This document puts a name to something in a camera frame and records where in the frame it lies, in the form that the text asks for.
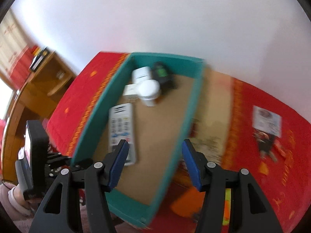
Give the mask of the person's left hand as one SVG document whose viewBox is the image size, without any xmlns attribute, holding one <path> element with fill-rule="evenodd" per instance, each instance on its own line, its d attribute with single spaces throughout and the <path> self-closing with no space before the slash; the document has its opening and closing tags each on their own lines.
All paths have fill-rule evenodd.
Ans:
<svg viewBox="0 0 311 233">
<path fill-rule="evenodd" d="M 31 216 L 33 214 L 33 208 L 31 204 L 24 199 L 24 195 L 20 189 L 20 186 L 14 186 L 8 192 L 8 201 L 10 205 L 23 216 Z"/>
</svg>

